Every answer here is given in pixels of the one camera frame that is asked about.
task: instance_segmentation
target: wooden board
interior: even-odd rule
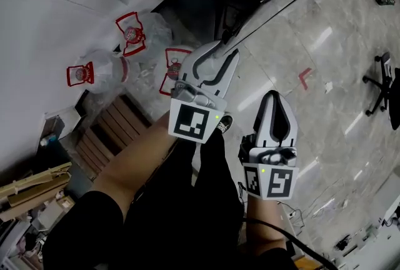
[[[72,163],[67,162],[60,166],[34,174],[33,176],[26,177],[25,179],[10,183],[7,186],[0,187],[0,198],[10,196],[20,190],[35,186],[37,184],[51,181],[57,174],[66,173],[71,165]]]
[[[8,210],[5,210],[0,213],[0,219],[3,220],[4,222],[9,221],[11,219],[14,219],[18,216],[20,216],[22,213],[25,213],[26,211],[29,211],[38,205],[42,204],[44,201],[47,201],[51,198],[53,198],[58,191],[64,189],[66,186],[66,183],[63,184],[62,186],[55,187],[54,189],[49,190],[48,192],[45,192],[43,194],[40,194],[37,197],[34,197],[31,200],[25,201],[24,203],[18,204],[18,206],[11,207]]]
[[[90,141],[93,142],[93,144],[101,151],[101,153],[110,161],[114,158],[114,155],[111,153],[111,151],[101,142],[101,140],[95,135],[93,130],[89,128],[86,131],[87,137],[90,139]]]
[[[83,142],[78,144],[79,147],[86,153],[86,155],[90,158],[90,160],[100,169],[103,170],[105,165],[101,163],[101,161],[94,155],[94,153],[85,145]]]
[[[109,127],[107,122],[103,118],[99,118],[98,120],[99,126],[101,129],[104,130],[104,132],[111,138],[111,140],[120,148],[120,149],[125,149],[126,144],[123,143],[123,141],[119,138],[119,136],[116,135],[116,133]]]
[[[86,155],[79,145],[76,147],[76,152],[82,157],[82,159],[84,159],[89,168],[91,168],[95,174],[99,174],[101,172],[100,168],[93,163],[93,161]]]
[[[107,109],[110,115],[120,125],[121,128],[127,133],[132,140],[135,140],[139,136],[138,132],[131,126],[131,124],[123,117],[123,115],[117,110],[116,107],[110,105]]]
[[[109,112],[104,111],[101,117],[108,124],[108,126],[115,132],[115,134],[123,141],[123,143],[127,146],[132,142],[131,137],[124,131],[124,129],[118,124],[117,121],[110,115]]]
[[[104,166],[109,162],[109,160],[104,156],[104,154],[101,153],[101,151],[93,144],[93,142],[86,135],[82,137],[80,143],[84,143]]]
[[[147,129],[120,97],[117,97],[112,104],[139,134],[142,134]]]
[[[55,177],[50,182],[42,183],[36,187],[32,187],[31,189],[23,191],[19,194],[14,194],[12,196],[9,196],[8,202],[10,203],[11,207],[15,207],[18,204],[24,203],[25,201],[35,198],[36,196],[39,196],[42,193],[45,193],[51,189],[61,186],[64,183],[68,183],[70,178],[71,176],[68,173],[63,174],[62,176],[59,177]]]

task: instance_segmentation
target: person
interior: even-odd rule
[[[297,269],[283,236],[262,224],[246,227],[246,253],[238,253],[244,205],[225,159],[224,116],[200,147],[201,168],[192,186],[196,143],[168,134],[166,113],[122,150],[47,237],[44,269],[135,266],[257,265]],[[247,217],[281,227],[276,201],[249,196]]]

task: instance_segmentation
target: white wall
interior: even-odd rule
[[[66,68],[96,45],[111,49],[113,20],[134,8],[121,0],[0,0],[0,172],[35,153],[45,113],[76,103],[81,90],[67,87]]]

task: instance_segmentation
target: wooden pallet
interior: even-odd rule
[[[105,109],[78,142],[76,151],[98,175],[150,123],[127,96],[119,96]]]

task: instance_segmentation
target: black cable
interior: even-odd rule
[[[233,47],[230,48],[230,50],[235,49],[241,42],[243,42],[244,40],[246,40],[249,36],[251,36],[253,33],[255,33],[258,29],[260,29],[261,27],[263,27],[269,20],[271,20],[273,17],[277,16],[279,13],[281,13],[281,11],[285,10],[288,6],[290,6],[291,4],[295,3],[297,0],[293,0],[292,2],[290,2],[289,4],[287,4],[284,8],[282,8],[281,10],[279,10],[277,13],[275,13],[272,17],[270,17],[267,21],[263,22],[260,26],[258,26],[255,30],[251,31],[249,34],[247,34],[244,38],[240,39],[239,42],[235,43],[233,45]],[[252,16],[248,17],[247,20],[250,20],[256,12],[253,13]]]
[[[239,199],[240,199],[240,201],[242,201],[242,206],[243,206],[243,209],[244,209],[244,204],[247,201],[243,201],[243,190],[246,191],[246,188],[243,186],[243,183],[241,183],[240,181],[237,182],[237,185],[239,186]]]
[[[263,224],[267,227],[273,228],[277,232],[283,234],[285,237],[287,237],[292,243],[294,243],[297,247],[299,247],[301,250],[303,250],[306,254],[314,258],[316,261],[321,263],[326,269],[328,270],[338,270],[337,267],[329,262],[327,259],[322,257],[320,254],[316,253],[309,247],[307,247],[304,243],[302,243],[298,238],[293,236],[292,234],[288,233],[287,231],[281,229],[280,227],[274,226],[273,224],[270,224],[268,222],[264,222],[258,219],[252,219],[252,218],[243,218],[243,222],[245,223],[250,223],[250,224]]]
[[[289,207],[289,209],[292,209],[292,211],[299,211],[300,212],[300,218],[301,218],[301,222],[302,222],[302,228],[305,227],[306,225],[304,224],[304,219],[303,219],[303,212],[300,209],[293,209],[290,205],[288,205],[287,203],[284,203],[282,201],[278,201],[278,204],[284,204],[285,206]]]
[[[388,224],[388,223],[386,222],[386,220],[383,221],[383,224],[384,224],[386,227],[390,227],[390,226],[393,224],[393,219],[392,219],[392,222],[391,222],[390,224]]]

